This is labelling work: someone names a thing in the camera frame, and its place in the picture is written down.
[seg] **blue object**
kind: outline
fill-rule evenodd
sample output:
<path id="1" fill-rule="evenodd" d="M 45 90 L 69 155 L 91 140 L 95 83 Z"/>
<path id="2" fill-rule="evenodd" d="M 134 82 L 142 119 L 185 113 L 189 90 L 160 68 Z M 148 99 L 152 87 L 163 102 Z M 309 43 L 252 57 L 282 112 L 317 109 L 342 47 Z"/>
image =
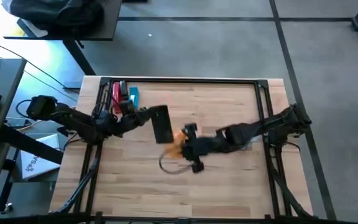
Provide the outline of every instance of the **blue object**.
<path id="1" fill-rule="evenodd" d="M 139 108 L 139 90 L 137 87 L 129 87 L 129 99 L 134 102 L 135 109 Z"/>

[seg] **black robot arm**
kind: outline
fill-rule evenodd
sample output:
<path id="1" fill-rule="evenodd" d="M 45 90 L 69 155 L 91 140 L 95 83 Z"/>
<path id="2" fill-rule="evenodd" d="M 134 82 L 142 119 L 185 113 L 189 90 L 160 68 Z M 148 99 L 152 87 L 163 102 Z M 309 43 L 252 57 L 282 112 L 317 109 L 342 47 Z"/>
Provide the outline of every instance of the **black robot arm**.
<path id="1" fill-rule="evenodd" d="M 167 110 L 166 105 L 152 106 L 135 110 L 132 101 L 120 105 L 123 108 L 121 119 L 108 110 L 95 110 L 92 115 L 84 114 L 64 103 L 59 103 L 52 96 L 35 96 L 27 109 L 27 115 L 34 120 L 52 120 L 63 125 L 58 131 L 68 136 L 69 131 L 76 131 L 87 143 L 96 144 L 112 135 L 122 137 L 128 131 L 142 126 L 160 110 Z"/>
<path id="2" fill-rule="evenodd" d="M 192 162 L 194 173 L 204 169 L 200 156 L 209 153 L 229 153 L 247 147 L 252 138 L 268 133 L 269 143 L 282 146 L 289 134 L 301 135 L 311 124 L 308 115 L 298 105 L 291 105 L 275 116 L 247 124 L 232 124 L 216 130 L 215 137 L 196 137 L 196 124 L 187 124 L 182 132 L 187 139 L 182 145 L 182 155 Z"/>

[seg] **desk leg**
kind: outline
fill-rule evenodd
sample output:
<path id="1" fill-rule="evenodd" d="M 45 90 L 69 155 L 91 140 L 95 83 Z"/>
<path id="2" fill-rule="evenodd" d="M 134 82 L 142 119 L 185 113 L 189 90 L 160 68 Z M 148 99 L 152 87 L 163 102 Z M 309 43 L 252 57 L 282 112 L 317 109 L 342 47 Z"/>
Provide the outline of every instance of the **desk leg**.
<path id="1" fill-rule="evenodd" d="M 9 198 L 9 195 L 11 194 L 13 182 L 11 182 L 11 176 L 12 172 L 15 169 L 16 166 L 16 159 L 19 155 L 19 150 L 15 149 L 15 154 L 13 156 L 13 160 L 5 160 L 4 166 L 2 169 L 8 170 L 4 187 L 2 188 L 2 192 L 0 194 L 0 212 L 3 212 L 5 210 L 7 200 Z"/>
<path id="2" fill-rule="evenodd" d="M 96 75 L 75 40 L 63 40 L 63 44 L 66 46 L 67 50 L 71 56 L 73 56 L 77 64 L 81 67 L 82 71 L 84 71 L 85 75 Z M 75 90 L 81 88 L 81 82 L 65 82 L 64 85 L 67 89 Z"/>
<path id="3" fill-rule="evenodd" d="M 2 125 L 1 127 L 0 142 L 9 143 L 17 149 L 39 156 L 42 159 L 46 159 L 57 164 L 62 163 L 62 152 L 47 146 L 44 143 L 38 142 L 37 140 L 6 125 Z"/>

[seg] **wooden table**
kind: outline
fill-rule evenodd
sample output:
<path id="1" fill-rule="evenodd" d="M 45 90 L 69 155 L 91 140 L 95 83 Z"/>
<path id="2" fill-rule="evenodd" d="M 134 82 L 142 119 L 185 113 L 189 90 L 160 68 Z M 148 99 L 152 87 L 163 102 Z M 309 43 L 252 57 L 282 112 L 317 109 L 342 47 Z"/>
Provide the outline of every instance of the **wooden table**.
<path id="1" fill-rule="evenodd" d="M 90 114 L 101 77 L 85 77 L 77 109 Z M 269 79 L 273 112 L 288 106 L 283 80 Z M 233 123 L 258 121 L 255 89 L 243 84 L 129 83 L 140 92 L 140 106 L 167 104 L 173 130 L 196 122 L 198 134 Z M 78 185 L 85 143 L 67 147 L 50 210 L 63 205 Z M 92 213 L 120 217 L 263 218 L 273 214 L 262 141 L 245 151 L 202 158 L 200 174 L 168 175 L 158 167 L 162 145 L 155 143 L 151 122 L 104 142 Z M 288 188 L 312 213 L 300 152 L 283 148 Z M 167 160 L 178 167 L 186 161 Z M 278 197 L 284 214 L 282 195 Z M 85 210 L 85 190 L 81 211 Z"/>

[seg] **red object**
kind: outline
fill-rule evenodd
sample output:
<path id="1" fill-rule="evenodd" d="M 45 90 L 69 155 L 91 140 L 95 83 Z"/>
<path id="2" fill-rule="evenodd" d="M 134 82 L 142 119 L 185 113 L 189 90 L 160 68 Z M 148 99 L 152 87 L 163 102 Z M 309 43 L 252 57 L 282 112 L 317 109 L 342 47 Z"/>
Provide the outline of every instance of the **red object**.
<path id="1" fill-rule="evenodd" d="M 117 103 L 120 103 L 122 101 L 121 91 L 119 89 L 119 82 L 115 82 L 112 84 L 112 97 L 115 100 L 112 100 L 112 107 L 114 108 L 114 112 L 116 114 L 120 114 L 121 110 L 119 109 L 119 105 Z"/>

